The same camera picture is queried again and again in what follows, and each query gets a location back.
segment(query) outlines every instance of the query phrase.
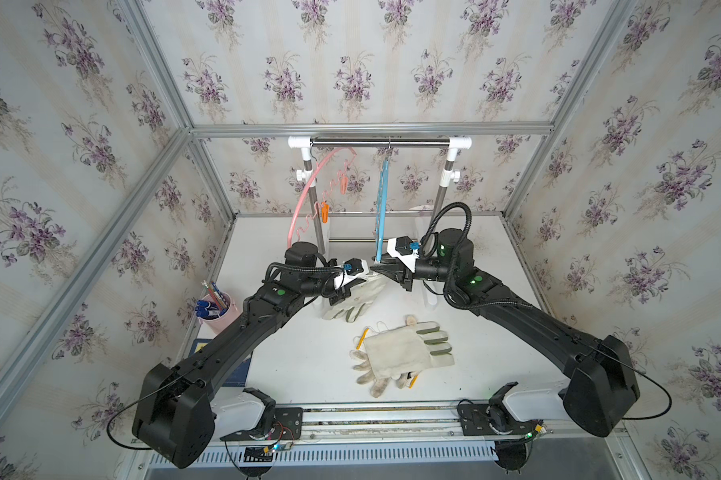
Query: glove finger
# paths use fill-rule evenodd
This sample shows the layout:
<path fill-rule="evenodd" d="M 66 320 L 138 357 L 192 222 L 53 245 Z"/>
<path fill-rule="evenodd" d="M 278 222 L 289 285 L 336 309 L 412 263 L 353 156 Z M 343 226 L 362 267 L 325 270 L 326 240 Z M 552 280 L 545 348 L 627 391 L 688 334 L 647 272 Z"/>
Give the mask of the glove finger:
<path fill-rule="evenodd" d="M 442 330 L 438 330 L 437 332 L 425 333 L 424 335 L 421 335 L 421 337 L 424 343 L 443 343 L 449 339 L 449 334 L 443 332 Z"/>
<path fill-rule="evenodd" d="M 350 357 L 357 360 L 368 360 L 368 354 L 362 350 L 350 350 Z"/>
<path fill-rule="evenodd" d="M 438 322 L 420 322 L 416 323 L 416 332 L 420 335 L 424 335 L 425 333 L 430 332 L 437 332 L 440 330 L 440 325 L 438 325 Z"/>
<path fill-rule="evenodd" d="M 365 375 L 359 376 L 356 382 L 358 382 L 360 385 L 365 385 L 368 382 L 371 382 L 376 377 L 373 375 L 373 370 L 369 370 L 368 373 Z"/>
<path fill-rule="evenodd" d="M 373 398 L 379 398 L 382 393 L 384 393 L 384 389 L 387 388 L 387 385 L 389 385 L 389 377 L 386 376 L 383 379 L 376 379 L 376 381 L 373 383 L 373 386 L 371 387 L 371 396 Z"/>
<path fill-rule="evenodd" d="M 430 355 L 443 355 L 451 351 L 451 344 L 448 342 L 427 345 L 426 347 Z"/>
<path fill-rule="evenodd" d="M 361 372 L 365 372 L 365 370 L 371 370 L 371 362 L 365 360 L 365 362 L 353 366 L 353 370 L 360 370 Z"/>

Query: white pipe connector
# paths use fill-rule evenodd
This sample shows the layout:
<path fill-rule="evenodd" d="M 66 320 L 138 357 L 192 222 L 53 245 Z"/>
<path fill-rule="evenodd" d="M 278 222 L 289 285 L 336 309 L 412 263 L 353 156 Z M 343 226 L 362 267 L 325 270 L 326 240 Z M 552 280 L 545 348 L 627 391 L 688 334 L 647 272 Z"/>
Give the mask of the white pipe connector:
<path fill-rule="evenodd" d="M 306 182 L 312 177 L 312 170 L 297 170 L 297 181 Z M 314 187 L 317 184 L 317 179 L 313 180 L 310 187 Z"/>
<path fill-rule="evenodd" d="M 461 172 L 459 170 L 443 170 L 440 174 L 439 185 L 441 187 L 448 187 L 451 180 L 457 184 L 459 183 L 459 178 L 461 178 Z"/>
<path fill-rule="evenodd" d="M 449 137 L 449 148 L 468 150 L 471 146 L 472 139 L 470 137 Z"/>
<path fill-rule="evenodd" d="M 312 140 L 309 137 L 289 137 L 288 147 L 289 148 L 310 148 L 312 146 Z"/>

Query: white cylinder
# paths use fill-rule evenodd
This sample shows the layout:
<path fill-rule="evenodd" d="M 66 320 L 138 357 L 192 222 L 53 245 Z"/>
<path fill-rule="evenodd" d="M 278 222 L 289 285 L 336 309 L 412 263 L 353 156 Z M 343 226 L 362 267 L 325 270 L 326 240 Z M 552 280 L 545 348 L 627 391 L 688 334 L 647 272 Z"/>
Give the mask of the white cylinder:
<path fill-rule="evenodd" d="M 467 150 L 472 146 L 470 137 L 449 137 L 449 148 L 460 148 Z"/>
<path fill-rule="evenodd" d="M 289 148 L 310 148 L 312 141 L 309 137 L 289 137 L 288 146 Z"/>

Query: blue pen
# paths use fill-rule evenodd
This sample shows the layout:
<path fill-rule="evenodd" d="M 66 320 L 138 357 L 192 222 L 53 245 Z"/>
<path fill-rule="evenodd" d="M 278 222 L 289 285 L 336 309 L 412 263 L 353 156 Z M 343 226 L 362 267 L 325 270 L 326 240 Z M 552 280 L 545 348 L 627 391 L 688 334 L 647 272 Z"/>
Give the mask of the blue pen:
<path fill-rule="evenodd" d="M 219 316 L 219 314 L 220 314 L 219 310 L 203 310 L 203 309 L 200 309 L 200 310 L 197 311 L 197 315 L 200 316 L 201 318 L 205 319 L 205 320 L 208 320 L 208 319 L 211 319 L 211 318 L 216 318 L 216 317 Z"/>
<path fill-rule="evenodd" d="M 204 308 L 206 310 L 219 310 L 219 307 L 216 306 L 216 303 L 208 302 L 206 300 L 198 300 L 198 305 L 195 307 L 195 310 L 198 308 Z"/>

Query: white bracket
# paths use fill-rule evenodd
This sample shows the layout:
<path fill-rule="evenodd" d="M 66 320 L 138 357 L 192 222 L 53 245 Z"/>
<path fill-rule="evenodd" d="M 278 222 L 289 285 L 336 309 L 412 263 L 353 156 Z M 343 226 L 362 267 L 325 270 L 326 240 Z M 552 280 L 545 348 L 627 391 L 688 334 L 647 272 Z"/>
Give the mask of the white bracket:
<path fill-rule="evenodd" d="M 461 171 L 459 171 L 459 170 L 443 170 L 440 173 L 440 186 L 448 187 L 449 182 L 451 180 L 453 180 L 455 184 L 459 183 L 459 178 L 461 178 Z"/>
<path fill-rule="evenodd" d="M 300 182 L 306 182 L 312 177 L 312 170 L 297 170 L 297 180 Z M 317 183 L 317 179 L 313 180 L 312 185 L 309 187 L 314 187 Z"/>
<path fill-rule="evenodd" d="M 412 272 L 416 271 L 416 259 L 419 258 L 419 249 L 413 249 L 413 253 L 409 255 L 401 255 L 395 247 L 398 244 L 397 238 L 387 240 L 387 253 L 393 258 L 400 258 L 400 261 Z"/>

